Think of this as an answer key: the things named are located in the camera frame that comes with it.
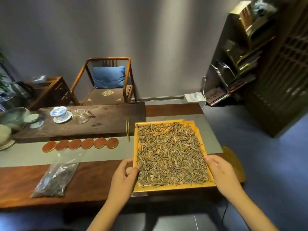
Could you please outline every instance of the blue and white gaiwan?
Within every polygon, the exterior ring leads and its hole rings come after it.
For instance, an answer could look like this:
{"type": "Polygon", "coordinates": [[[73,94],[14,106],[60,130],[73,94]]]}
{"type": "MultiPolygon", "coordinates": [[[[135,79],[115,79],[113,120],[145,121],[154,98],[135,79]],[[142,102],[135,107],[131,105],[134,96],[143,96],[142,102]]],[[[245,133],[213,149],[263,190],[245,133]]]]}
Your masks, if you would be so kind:
{"type": "Polygon", "coordinates": [[[60,121],[63,121],[68,117],[67,108],[65,106],[54,107],[53,110],[50,112],[50,116],[55,117],[60,121]]]}

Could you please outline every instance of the human hand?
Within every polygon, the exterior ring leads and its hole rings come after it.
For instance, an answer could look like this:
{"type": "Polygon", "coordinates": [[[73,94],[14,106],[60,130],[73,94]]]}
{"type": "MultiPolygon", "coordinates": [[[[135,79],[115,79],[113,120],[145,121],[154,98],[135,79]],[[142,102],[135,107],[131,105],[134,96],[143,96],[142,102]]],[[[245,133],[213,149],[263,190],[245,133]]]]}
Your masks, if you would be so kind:
{"type": "Polygon", "coordinates": [[[140,170],[140,166],[126,168],[127,163],[132,161],[133,158],[122,160],[111,180],[107,201],[117,205],[120,209],[130,198],[140,170]]]}
{"type": "Polygon", "coordinates": [[[230,202],[245,193],[229,162],[217,155],[207,155],[205,162],[211,170],[218,190],[230,202]]]}

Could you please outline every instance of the plastic bag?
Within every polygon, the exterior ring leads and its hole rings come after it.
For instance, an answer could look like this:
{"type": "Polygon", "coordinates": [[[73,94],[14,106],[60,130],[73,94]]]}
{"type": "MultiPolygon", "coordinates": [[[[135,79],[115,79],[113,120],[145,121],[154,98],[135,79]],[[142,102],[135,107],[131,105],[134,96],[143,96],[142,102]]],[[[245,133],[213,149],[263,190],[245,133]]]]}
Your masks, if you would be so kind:
{"type": "Polygon", "coordinates": [[[50,165],[31,198],[61,197],[73,177],[84,150],[64,150],[58,153],[57,160],[50,165]]]}

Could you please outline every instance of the blue cushion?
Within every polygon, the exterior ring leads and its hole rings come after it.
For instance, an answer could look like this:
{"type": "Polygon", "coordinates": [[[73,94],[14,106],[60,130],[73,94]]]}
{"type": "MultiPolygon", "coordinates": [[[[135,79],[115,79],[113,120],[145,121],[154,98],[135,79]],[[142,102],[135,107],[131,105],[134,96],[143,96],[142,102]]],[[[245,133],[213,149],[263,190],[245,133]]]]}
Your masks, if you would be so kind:
{"type": "Polygon", "coordinates": [[[125,66],[93,67],[92,76],[95,88],[123,88],[125,66]]]}

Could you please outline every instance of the round coaster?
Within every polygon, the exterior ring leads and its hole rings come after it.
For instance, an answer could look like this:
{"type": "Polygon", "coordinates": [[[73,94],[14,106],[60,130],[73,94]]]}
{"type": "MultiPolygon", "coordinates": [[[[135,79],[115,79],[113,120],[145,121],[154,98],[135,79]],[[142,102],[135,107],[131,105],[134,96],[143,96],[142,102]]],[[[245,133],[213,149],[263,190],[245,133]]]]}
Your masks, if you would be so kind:
{"type": "Polygon", "coordinates": [[[68,140],[61,140],[60,142],[57,143],[56,145],[56,150],[57,151],[62,151],[64,150],[65,148],[68,147],[68,144],[70,143],[70,141],[68,140]]]}
{"type": "Polygon", "coordinates": [[[72,140],[69,144],[68,144],[68,149],[74,150],[74,149],[78,149],[81,146],[81,140],[80,139],[75,139],[72,140]]]}
{"type": "Polygon", "coordinates": [[[105,138],[98,138],[94,141],[94,147],[95,148],[102,148],[106,145],[107,140],[105,138]]]}
{"type": "Polygon", "coordinates": [[[117,147],[119,144],[119,140],[117,138],[111,138],[107,141],[106,143],[106,146],[109,148],[109,149],[113,149],[115,147],[117,147]]]}
{"type": "Polygon", "coordinates": [[[81,143],[81,147],[84,150],[90,149],[94,144],[94,140],[93,139],[85,139],[83,140],[83,142],[81,143]]]}
{"type": "Polygon", "coordinates": [[[46,143],[46,144],[43,146],[42,151],[43,151],[43,152],[50,152],[50,151],[52,151],[52,150],[55,149],[56,144],[57,144],[56,141],[48,142],[48,143],[46,143]]]}

